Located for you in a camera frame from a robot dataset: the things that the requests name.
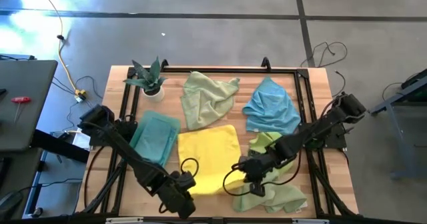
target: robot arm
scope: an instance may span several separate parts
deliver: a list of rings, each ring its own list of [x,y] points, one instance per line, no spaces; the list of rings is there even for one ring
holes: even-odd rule
[[[245,182],[250,184],[250,193],[263,197],[264,186],[261,184],[266,173],[273,168],[281,168],[294,160],[305,146],[323,142],[333,126],[342,123],[357,123],[364,116],[365,107],[352,94],[342,93],[331,101],[322,112],[321,117],[294,135],[286,135],[266,147],[264,154],[255,157],[241,157],[239,163],[232,166],[246,173]]]
[[[195,211],[193,199],[188,192],[188,189],[195,185],[195,181],[189,171],[174,171],[169,174],[162,166],[141,157],[117,130],[121,121],[113,122],[114,114],[107,107],[97,105],[80,119],[78,127],[82,132],[90,137],[97,137],[117,150],[133,168],[137,182],[151,196],[157,194],[165,210],[178,212],[182,219],[186,219]]]

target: cloth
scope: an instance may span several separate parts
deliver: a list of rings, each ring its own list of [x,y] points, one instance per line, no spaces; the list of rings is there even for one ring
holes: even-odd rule
[[[222,191],[222,182],[231,166],[239,161],[240,146],[236,130],[224,125],[178,135],[179,164],[193,157],[199,162],[199,171],[194,177],[195,186],[189,189],[192,195],[208,195]],[[195,173],[194,161],[186,161],[184,171]],[[234,171],[226,179],[227,190],[241,187],[245,174]]]
[[[180,130],[178,119],[145,111],[129,144],[142,157],[165,167]]]
[[[223,117],[234,104],[233,94],[239,90],[239,79],[228,83],[214,81],[193,71],[183,86],[181,103],[187,128],[196,130]]]
[[[246,131],[289,135],[301,121],[285,89],[270,77],[264,78],[242,111],[248,116]]]
[[[253,155],[256,152],[265,153],[266,150],[264,147],[279,137],[281,137],[281,135],[275,132],[258,133],[257,137],[250,141],[249,155]],[[275,181],[281,174],[289,171],[292,165],[293,162],[287,164],[281,169],[273,169],[273,171],[267,173],[262,182]],[[267,184],[264,187],[266,189],[266,195],[264,197],[258,197],[253,194],[234,197],[233,209],[237,212],[243,212],[258,205],[263,205],[268,213],[274,213],[281,209],[286,213],[293,213],[307,200],[306,196],[297,187],[291,184]],[[240,188],[237,194],[245,193],[249,190],[250,184],[246,183],[242,188]]]

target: yellow towel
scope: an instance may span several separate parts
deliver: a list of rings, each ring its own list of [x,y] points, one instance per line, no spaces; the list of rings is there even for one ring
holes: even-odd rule
[[[221,192],[222,182],[231,166],[239,161],[241,155],[236,130],[232,125],[224,125],[202,131],[178,135],[179,165],[188,157],[199,162],[199,172],[195,176],[195,186],[190,188],[192,195],[208,195]],[[184,171],[195,172],[194,161],[186,161]],[[245,174],[234,171],[227,177],[227,190],[241,187]]]

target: blue towel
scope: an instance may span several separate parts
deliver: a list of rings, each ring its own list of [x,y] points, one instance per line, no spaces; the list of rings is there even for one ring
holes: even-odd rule
[[[180,129],[178,119],[145,111],[130,145],[142,157],[165,167]]]
[[[301,121],[285,89],[270,77],[264,78],[242,111],[248,115],[246,131],[277,131],[289,135]]]

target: succulent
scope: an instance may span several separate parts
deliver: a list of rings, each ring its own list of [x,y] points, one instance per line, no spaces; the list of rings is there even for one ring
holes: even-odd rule
[[[155,59],[149,72],[145,70],[138,62],[132,60],[133,66],[135,67],[138,79],[126,79],[124,82],[130,85],[135,85],[144,89],[146,93],[159,89],[161,84],[166,80],[165,77],[159,77],[160,75],[160,62],[159,57]]]

